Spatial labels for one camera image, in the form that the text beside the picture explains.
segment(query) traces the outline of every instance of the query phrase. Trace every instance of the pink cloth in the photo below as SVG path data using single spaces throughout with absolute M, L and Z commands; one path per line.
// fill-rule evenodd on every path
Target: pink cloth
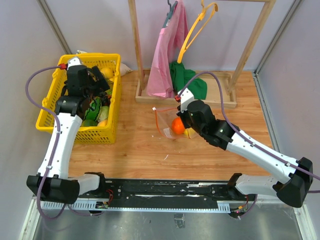
M 169 63 L 174 60 L 176 48 L 181 49 L 188 35 L 187 15 L 183 0 L 177 0 L 174 13 L 166 28 L 162 28 L 155 47 L 146 92 L 149 96 L 173 98 L 174 89 Z

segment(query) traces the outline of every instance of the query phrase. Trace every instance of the green garment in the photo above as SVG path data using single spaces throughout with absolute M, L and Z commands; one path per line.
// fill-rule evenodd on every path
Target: green garment
M 179 92 L 187 82 L 196 75 L 196 72 L 190 69 L 185 69 L 182 63 L 173 61 L 169 63 L 170 75 L 172 80 L 173 89 Z M 196 78 L 188 86 L 188 89 L 194 95 L 194 99 L 205 100 L 207 97 L 207 83 L 201 78 Z

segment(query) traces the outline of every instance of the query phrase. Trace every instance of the transparent bag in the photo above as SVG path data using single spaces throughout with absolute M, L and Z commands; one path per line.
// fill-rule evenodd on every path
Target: transparent bag
M 155 112 L 155 124 L 159 133 L 168 139 L 192 139 L 198 134 L 192 129 L 185 129 L 180 118 L 177 116 L 177 109 L 174 107 L 153 108 Z

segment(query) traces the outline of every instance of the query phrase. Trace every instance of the wooden table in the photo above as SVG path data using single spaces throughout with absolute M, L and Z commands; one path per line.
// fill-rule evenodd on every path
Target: wooden table
M 213 147 L 199 136 L 176 140 L 164 138 L 156 128 L 154 105 L 135 102 L 138 72 L 131 72 L 121 79 L 116 143 L 76 144 L 69 176 L 102 172 L 109 178 L 229 180 L 233 173 L 268 175 L 249 160 Z M 230 121 L 271 147 L 251 72 L 240 75 L 236 96 L 237 107 L 226 109 Z M 212 112 L 217 119 L 223 118 L 220 109 Z

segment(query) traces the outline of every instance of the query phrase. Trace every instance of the yellow basket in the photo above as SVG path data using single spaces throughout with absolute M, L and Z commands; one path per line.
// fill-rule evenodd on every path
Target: yellow basket
M 80 127 L 75 137 L 75 143 L 80 144 L 113 144 L 116 141 L 116 129 L 121 98 L 121 76 L 119 54 L 103 53 L 82 53 L 77 55 L 63 55 L 58 64 L 66 64 L 69 59 L 79 57 L 88 68 L 98 66 L 99 68 L 109 67 L 114 71 L 114 84 L 109 109 L 108 123 L 106 126 Z M 56 101 L 61 95 L 64 82 L 67 80 L 65 70 L 56 69 L 52 74 L 51 83 L 47 96 L 42 101 L 42 106 L 55 111 Z M 41 110 L 36 121 L 36 129 L 42 132 L 53 132 L 55 119 L 48 112 Z

